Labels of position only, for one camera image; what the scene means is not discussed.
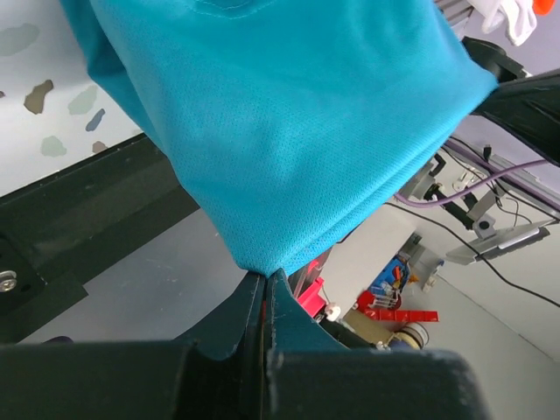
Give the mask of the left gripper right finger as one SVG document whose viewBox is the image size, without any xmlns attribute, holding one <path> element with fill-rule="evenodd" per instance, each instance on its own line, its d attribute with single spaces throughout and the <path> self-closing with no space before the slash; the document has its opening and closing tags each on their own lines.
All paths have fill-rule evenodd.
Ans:
<svg viewBox="0 0 560 420">
<path fill-rule="evenodd" d="M 445 350 L 342 346 L 291 295 L 267 282 L 269 419 L 488 419 L 473 371 Z"/>
</svg>

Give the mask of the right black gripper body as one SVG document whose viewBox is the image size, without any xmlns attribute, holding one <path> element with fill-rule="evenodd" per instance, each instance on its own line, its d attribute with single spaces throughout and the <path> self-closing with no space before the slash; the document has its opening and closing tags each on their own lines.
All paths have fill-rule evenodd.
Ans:
<svg viewBox="0 0 560 420">
<path fill-rule="evenodd" d="M 463 47 L 470 58 L 491 73 L 499 83 L 528 77 L 523 65 L 511 59 L 498 45 L 477 38 L 463 37 Z"/>
</svg>

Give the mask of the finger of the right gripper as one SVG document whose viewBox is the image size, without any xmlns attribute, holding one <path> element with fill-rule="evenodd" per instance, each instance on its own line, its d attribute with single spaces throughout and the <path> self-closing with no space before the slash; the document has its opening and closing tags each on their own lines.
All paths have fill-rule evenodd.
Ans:
<svg viewBox="0 0 560 420">
<path fill-rule="evenodd" d="M 493 67 L 498 87 L 472 112 L 498 125 L 549 163 L 559 165 L 559 71 L 522 78 Z"/>
</svg>

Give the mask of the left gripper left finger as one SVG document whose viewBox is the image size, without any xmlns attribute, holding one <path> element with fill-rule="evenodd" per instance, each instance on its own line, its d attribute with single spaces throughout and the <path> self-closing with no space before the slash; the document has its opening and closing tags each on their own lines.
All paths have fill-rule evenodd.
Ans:
<svg viewBox="0 0 560 420">
<path fill-rule="evenodd" d="M 4 346 L 3 419 L 260 419 L 266 280 L 174 340 Z"/>
</svg>

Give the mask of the teal t shirt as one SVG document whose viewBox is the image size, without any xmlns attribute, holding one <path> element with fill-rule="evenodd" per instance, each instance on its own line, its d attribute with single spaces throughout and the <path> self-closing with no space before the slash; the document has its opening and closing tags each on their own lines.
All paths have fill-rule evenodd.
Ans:
<svg viewBox="0 0 560 420">
<path fill-rule="evenodd" d="M 495 89 L 432 1 L 65 1 L 89 76 L 237 265 L 292 273 Z"/>
</svg>

